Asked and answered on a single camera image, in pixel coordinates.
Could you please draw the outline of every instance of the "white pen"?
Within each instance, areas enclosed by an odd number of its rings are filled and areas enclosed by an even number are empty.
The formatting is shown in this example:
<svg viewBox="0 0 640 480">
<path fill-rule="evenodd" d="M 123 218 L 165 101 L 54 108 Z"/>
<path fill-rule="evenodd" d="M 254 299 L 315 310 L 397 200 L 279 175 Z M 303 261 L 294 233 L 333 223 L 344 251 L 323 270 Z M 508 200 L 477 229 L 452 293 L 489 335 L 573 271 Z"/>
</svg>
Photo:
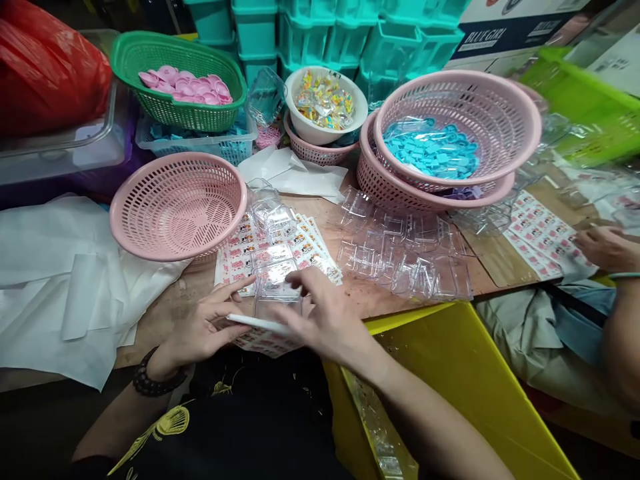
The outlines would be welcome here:
<svg viewBox="0 0 640 480">
<path fill-rule="evenodd" d="M 250 325 L 252 327 L 258 327 L 265 330 L 272 331 L 274 333 L 278 333 L 280 335 L 285 335 L 290 337 L 293 335 L 293 332 L 286 325 L 282 325 L 278 322 L 270 321 L 270 320 L 260 320 L 254 317 L 247 317 L 246 315 L 236 315 L 235 313 L 230 313 L 227 315 L 228 320 L 244 323 L 245 325 Z"/>
</svg>

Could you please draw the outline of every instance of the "green plastic basket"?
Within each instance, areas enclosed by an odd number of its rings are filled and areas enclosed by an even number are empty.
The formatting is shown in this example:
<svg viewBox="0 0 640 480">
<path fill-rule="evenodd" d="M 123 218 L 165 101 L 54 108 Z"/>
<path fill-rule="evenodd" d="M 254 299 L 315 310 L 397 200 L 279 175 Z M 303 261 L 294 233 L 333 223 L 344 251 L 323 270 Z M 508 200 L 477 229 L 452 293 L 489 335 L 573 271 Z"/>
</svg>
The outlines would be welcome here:
<svg viewBox="0 0 640 480">
<path fill-rule="evenodd" d="M 171 95 L 144 86 L 138 72 L 171 65 L 196 77 L 216 74 L 234 99 L 229 105 L 176 102 Z M 111 52 L 113 73 L 134 92 L 146 112 L 166 125 L 218 132 L 231 128 L 247 97 L 240 67 L 226 53 L 161 33 L 132 31 L 118 36 Z"/>
<path fill-rule="evenodd" d="M 640 101 L 564 60 L 571 47 L 540 49 L 519 80 L 540 93 L 551 111 L 595 126 L 586 138 L 567 135 L 555 146 L 568 162 L 595 167 L 640 152 Z"/>
</svg>

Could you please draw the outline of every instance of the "wrapped candy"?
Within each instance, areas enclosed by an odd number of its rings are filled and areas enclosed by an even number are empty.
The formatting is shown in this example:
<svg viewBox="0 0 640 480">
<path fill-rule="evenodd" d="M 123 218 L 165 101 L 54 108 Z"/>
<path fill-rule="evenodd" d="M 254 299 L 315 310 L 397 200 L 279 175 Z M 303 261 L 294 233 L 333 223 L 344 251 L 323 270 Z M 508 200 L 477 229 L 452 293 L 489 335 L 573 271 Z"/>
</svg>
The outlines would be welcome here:
<svg viewBox="0 0 640 480">
<path fill-rule="evenodd" d="M 295 106 L 322 128 L 344 130 L 353 124 L 353 98 L 330 73 L 314 77 L 311 70 L 307 70 L 300 82 Z"/>
</svg>

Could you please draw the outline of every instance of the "person's arm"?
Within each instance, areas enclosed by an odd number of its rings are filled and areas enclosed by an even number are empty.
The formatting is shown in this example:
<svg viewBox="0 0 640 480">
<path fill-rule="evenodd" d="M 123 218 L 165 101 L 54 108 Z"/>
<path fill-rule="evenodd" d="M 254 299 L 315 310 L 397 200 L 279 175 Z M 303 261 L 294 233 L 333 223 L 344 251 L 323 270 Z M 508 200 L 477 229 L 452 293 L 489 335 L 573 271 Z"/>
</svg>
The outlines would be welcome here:
<svg viewBox="0 0 640 480">
<path fill-rule="evenodd" d="M 579 232 L 575 244 L 609 273 L 640 272 L 640 245 L 622 230 L 598 227 Z M 603 331 L 603 356 L 611 393 L 640 413 L 640 278 L 617 280 L 613 311 Z"/>
<path fill-rule="evenodd" d="M 230 313 L 241 314 L 236 305 L 225 301 L 232 298 L 240 302 L 237 291 L 254 280 L 255 277 L 250 277 L 231 285 L 219 285 L 210 296 L 200 300 L 189 318 L 177 321 L 171 336 L 151 356 L 147 376 L 155 381 L 170 379 L 180 367 L 209 358 L 220 347 L 251 330 L 246 325 L 218 330 L 214 323 Z M 72 462 L 94 456 L 120 459 L 134 440 L 166 411 L 170 397 L 170 393 L 144 397 L 130 383 L 82 438 Z"/>
<path fill-rule="evenodd" d="M 422 468 L 454 480 L 513 480 L 486 440 L 436 391 L 410 373 L 370 336 L 343 295 L 320 270 L 287 276 L 316 304 L 308 319 L 280 306 L 275 313 L 306 345 L 352 370 L 380 394 L 387 412 Z"/>
</svg>

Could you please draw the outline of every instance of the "teal plastic crate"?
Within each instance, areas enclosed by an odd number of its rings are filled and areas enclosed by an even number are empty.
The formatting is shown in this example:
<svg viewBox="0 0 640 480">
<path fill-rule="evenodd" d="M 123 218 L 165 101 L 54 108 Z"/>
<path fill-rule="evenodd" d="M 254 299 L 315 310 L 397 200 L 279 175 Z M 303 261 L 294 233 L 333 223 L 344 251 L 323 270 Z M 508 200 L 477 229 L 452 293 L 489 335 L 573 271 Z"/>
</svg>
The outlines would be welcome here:
<svg viewBox="0 0 640 480">
<path fill-rule="evenodd" d="M 352 27 L 336 22 L 329 28 L 324 61 L 357 67 L 370 30 L 368 25 Z"/>
<path fill-rule="evenodd" d="M 411 59 L 411 66 L 407 71 L 408 78 L 442 70 L 465 36 L 457 27 L 422 27 L 420 34 L 422 42 Z"/>
<path fill-rule="evenodd" d="M 280 14 L 279 53 L 288 65 L 320 65 L 329 37 L 328 25 L 303 25 Z"/>
<path fill-rule="evenodd" d="M 211 48 L 222 50 L 228 53 L 236 63 L 240 63 L 240 56 L 238 56 L 238 42 L 236 41 L 236 38 L 235 38 L 235 32 L 231 32 L 231 40 L 227 40 L 226 42 L 223 42 L 223 43 L 216 42 L 216 41 L 202 40 L 201 38 L 196 38 L 195 41 L 198 43 L 201 43 L 202 45 L 206 45 Z"/>
<path fill-rule="evenodd" d="M 280 11 L 305 27 L 333 25 L 337 0 L 280 0 Z"/>
<path fill-rule="evenodd" d="M 367 73 L 404 77 L 411 70 L 411 60 L 422 42 L 422 33 L 416 26 L 380 20 L 369 34 L 360 66 Z"/>
<path fill-rule="evenodd" d="M 306 67 L 308 64 L 306 65 L 301 65 L 301 64 L 288 64 L 282 57 L 280 58 L 280 69 L 278 70 L 278 74 L 280 75 L 280 78 L 282 78 L 282 80 L 287 81 L 287 78 L 289 78 L 290 74 L 292 74 L 293 72 L 295 72 L 296 70 L 300 70 L 302 67 Z M 346 78 L 350 79 L 350 80 L 354 80 L 354 78 L 356 78 L 356 72 L 358 70 L 358 66 L 344 66 L 344 65 L 336 65 L 333 63 L 328 63 L 328 62 L 320 62 L 317 65 L 320 65 L 321 67 L 326 67 L 328 69 L 340 72 L 340 74 L 344 75 Z"/>
<path fill-rule="evenodd" d="M 232 7 L 240 54 L 249 57 L 275 55 L 277 6 Z"/>
<path fill-rule="evenodd" d="M 233 26 L 228 0 L 185 0 L 198 30 L 200 40 L 213 43 L 229 42 Z"/>
<path fill-rule="evenodd" d="M 266 57 L 260 55 L 243 55 L 240 53 L 240 61 L 244 66 L 245 79 L 247 80 L 249 90 L 251 90 L 253 81 L 262 68 L 269 67 L 273 71 L 278 71 L 278 56 L 275 52 Z"/>
<path fill-rule="evenodd" d="M 382 16 L 395 23 L 455 28 L 470 0 L 384 0 Z"/>
<path fill-rule="evenodd" d="M 249 9 L 255 8 L 256 4 L 260 5 L 260 8 L 278 8 L 277 0 L 231 0 L 231 8 L 241 8 L 241 9 Z"/>
<path fill-rule="evenodd" d="M 383 0 L 337 0 L 335 16 L 338 23 L 352 27 L 378 22 Z"/>
</svg>

